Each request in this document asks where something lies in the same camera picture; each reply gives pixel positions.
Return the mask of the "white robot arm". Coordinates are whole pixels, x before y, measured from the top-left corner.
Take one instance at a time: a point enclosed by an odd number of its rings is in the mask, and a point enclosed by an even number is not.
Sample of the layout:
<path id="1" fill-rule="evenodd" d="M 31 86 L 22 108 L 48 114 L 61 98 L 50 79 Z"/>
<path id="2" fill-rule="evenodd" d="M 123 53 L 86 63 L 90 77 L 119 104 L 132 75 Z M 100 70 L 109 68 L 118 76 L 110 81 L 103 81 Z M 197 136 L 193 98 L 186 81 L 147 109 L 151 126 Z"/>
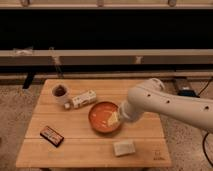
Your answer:
<path id="1" fill-rule="evenodd" d="M 154 112 L 213 133 L 213 100 L 172 95 L 164 90 L 157 78 L 131 87 L 119 107 L 120 119 L 136 122 L 144 112 Z"/>

